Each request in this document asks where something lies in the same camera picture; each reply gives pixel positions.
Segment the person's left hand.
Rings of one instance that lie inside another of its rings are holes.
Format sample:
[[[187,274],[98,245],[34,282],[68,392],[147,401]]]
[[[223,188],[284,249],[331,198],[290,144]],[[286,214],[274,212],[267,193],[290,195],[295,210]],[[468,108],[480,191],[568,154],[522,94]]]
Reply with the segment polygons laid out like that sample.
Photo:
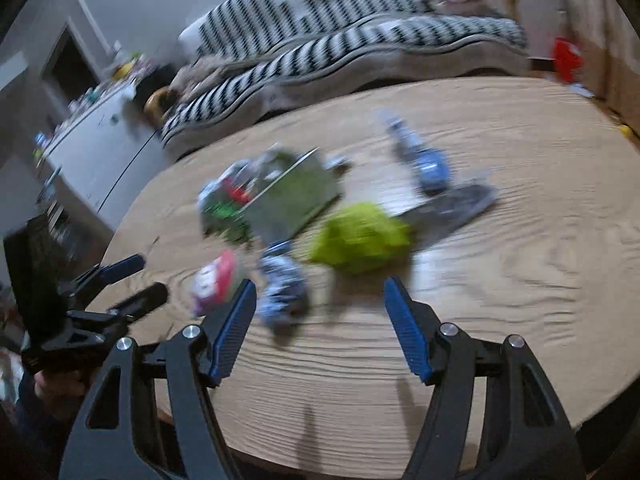
[[[36,397],[44,411],[58,420],[76,417],[99,369],[91,372],[76,370],[64,374],[38,372],[34,377]]]

